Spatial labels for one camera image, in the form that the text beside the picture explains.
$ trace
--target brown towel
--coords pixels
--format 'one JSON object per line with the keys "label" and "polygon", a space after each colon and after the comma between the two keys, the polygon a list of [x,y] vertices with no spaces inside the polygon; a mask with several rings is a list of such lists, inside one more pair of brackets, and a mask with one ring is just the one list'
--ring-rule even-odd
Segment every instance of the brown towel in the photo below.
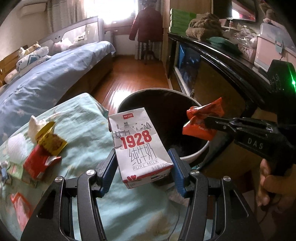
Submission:
{"label": "brown towel", "polygon": [[199,41],[205,41],[210,37],[220,37],[221,30],[221,23],[217,16],[211,13],[197,14],[196,18],[190,21],[186,35]]}
{"label": "brown towel", "polygon": [[220,37],[221,31],[216,29],[207,29],[207,28],[188,28],[186,30],[186,35],[188,37],[198,39],[199,41],[205,41],[210,37]]}

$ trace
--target trash can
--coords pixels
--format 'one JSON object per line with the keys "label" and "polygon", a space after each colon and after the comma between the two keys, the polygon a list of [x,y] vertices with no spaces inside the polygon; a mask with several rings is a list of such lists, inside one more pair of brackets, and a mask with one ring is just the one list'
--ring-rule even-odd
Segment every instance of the trash can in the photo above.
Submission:
{"label": "trash can", "polygon": [[186,111],[200,104],[187,95],[163,88],[137,91],[125,98],[118,113],[145,108],[166,150],[175,148],[182,160],[196,160],[209,146],[209,141],[182,135],[188,117]]}

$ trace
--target gold candy wrapper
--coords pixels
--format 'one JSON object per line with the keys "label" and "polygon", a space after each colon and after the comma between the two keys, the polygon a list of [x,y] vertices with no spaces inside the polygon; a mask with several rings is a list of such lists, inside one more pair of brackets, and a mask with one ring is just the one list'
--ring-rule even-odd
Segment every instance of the gold candy wrapper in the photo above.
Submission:
{"label": "gold candy wrapper", "polygon": [[54,134],[55,122],[47,123],[35,136],[37,143],[43,146],[51,155],[57,156],[67,145],[67,142]]}

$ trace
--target wooden headboard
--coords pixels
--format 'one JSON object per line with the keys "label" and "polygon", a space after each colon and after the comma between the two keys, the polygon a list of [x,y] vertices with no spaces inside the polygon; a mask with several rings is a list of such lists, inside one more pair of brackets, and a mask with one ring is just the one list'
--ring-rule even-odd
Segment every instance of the wooden headboard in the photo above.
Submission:
{"label": "wooden headboard", "polygon": [[0,87],[5,84],[4,78],[8,75],[13,69],[18,61],[18,50],[14,51],[12,54],[6,56],[3,60],[0,61]]}

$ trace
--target red jacket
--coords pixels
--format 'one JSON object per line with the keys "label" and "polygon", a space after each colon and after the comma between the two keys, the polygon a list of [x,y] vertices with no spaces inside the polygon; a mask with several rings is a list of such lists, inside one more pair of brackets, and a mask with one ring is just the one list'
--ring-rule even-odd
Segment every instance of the red jacket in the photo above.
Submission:
{"label": "red jacket", "polygon": [[141,10],[131,27],[130,40],[135,40],[138,33],[139,42],[161,42],[163,40],[163,18],[159,11],[152,7]]}

